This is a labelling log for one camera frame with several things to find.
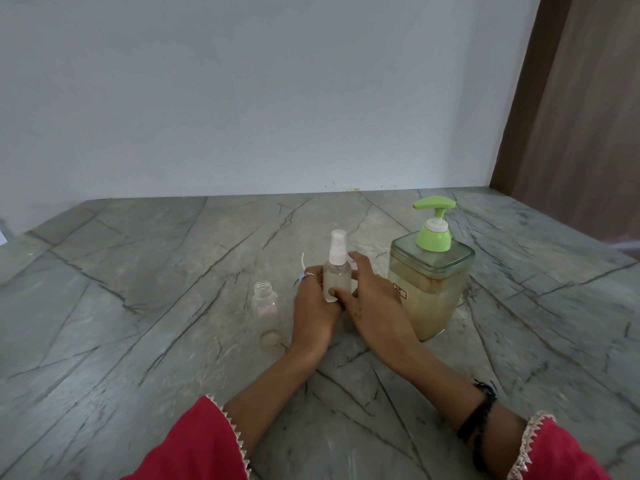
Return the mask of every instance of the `forearm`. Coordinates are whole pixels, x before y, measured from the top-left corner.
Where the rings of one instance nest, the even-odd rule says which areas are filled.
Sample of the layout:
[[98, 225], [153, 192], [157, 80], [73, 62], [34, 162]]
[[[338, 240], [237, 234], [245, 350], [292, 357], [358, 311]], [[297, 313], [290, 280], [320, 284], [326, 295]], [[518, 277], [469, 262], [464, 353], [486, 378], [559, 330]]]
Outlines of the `forearm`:
[[293, 393], [315, 370], [313, 360], [286, 352], [249, 387], [229, 401], [224, 410], [240, 432], [243, 449], [251, 456]]
[[[411, 382], [456, 431], [484, 399], [482, 392], [422, 346], [409, 352], [406, 366], [398, 374]], [[499, 403], [493, 405], [482, 452], [487, 468], [496, 478], [505, 478], [516, 461], [526, 425], [514, 412]], [[474, 437], [467, 442], [470, 447]]]

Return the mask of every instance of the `threaded bottle mouth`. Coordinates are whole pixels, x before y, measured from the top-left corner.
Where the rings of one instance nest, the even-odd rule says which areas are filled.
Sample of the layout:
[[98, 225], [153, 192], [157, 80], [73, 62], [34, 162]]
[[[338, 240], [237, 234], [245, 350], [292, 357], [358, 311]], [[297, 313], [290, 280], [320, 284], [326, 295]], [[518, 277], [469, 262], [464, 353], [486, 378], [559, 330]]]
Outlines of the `threaded bottle mouth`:
[[271, 283], [268, 281], [258, 281], [253, 287], [253, 293], [257, 298], [268, 298], [271, 296]]

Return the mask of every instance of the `hand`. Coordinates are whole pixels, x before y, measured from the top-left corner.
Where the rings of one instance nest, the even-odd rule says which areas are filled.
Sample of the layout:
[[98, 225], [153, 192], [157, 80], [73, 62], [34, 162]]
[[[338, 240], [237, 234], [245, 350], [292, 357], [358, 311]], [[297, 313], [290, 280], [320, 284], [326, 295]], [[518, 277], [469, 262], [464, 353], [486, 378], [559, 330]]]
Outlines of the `hand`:
[[323, 267], [311, 266], [302, 278], [293, 304], [293, 336], [290, 351], [313, 362], [315, 368], [329, 347], [333, 328], [342, 311], [340, 303], [327, 303], [322, 292]]
[[358, 289], [331, 288], [353, 319], [365, 343], [391, 370], [400, 374], [409, 355], [422, 349], [393, 284], [374, 274], [366, 256], [349, 253], [358, 265]]

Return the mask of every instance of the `bottle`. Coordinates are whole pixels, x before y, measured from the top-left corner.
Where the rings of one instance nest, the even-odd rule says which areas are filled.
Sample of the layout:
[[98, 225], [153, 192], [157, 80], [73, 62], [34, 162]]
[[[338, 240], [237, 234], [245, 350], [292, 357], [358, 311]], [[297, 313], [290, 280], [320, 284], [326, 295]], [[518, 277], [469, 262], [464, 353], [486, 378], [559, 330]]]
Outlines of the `bottle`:
[[278, 295], [268, 281], [257, 282], [253, 292], [251, 311], [260, 331], [260, 347], [265, 351], [275, 349], [282, 343]]
[[323, 268], [323, 293], [325, 301], [332, 303], [338, 298], [331, 296], [331, 288], [344, 288], [351, 291], [351, 265], [347, 261], [347, 233], [336, 229], [331, 233], [329, 261]]
[[476, 253], [451, 238], [443, 219], [456, 202], [441, 196], [414, 202], [414, 209], [435, 209], [419, 232], [391, 243], [388, 279], [400, 293], [401, 302], [418, 339], [435, 337], [448, 325], [465, 287]]

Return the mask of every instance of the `red garment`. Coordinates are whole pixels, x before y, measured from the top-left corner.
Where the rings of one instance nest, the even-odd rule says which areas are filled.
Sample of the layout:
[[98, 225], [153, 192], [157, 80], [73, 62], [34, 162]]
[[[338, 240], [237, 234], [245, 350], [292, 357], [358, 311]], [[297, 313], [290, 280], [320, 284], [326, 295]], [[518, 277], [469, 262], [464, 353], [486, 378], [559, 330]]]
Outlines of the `red garment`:
[[[248, 480], [234, 428], [219, 407], [201, 397], [149, 452], [129, 480]], [[605, 480], [610, 477], [578, 442], [538, 413], [522, 437], [508, 480]]]
[[553, 416], [538, 413], [522, 437], [520, 455], [507, 480], [610, 479], [578, 442], [556, 425]]
[[130, 480], [248, 480], [231, 423], [201, 397], [151, 450]]

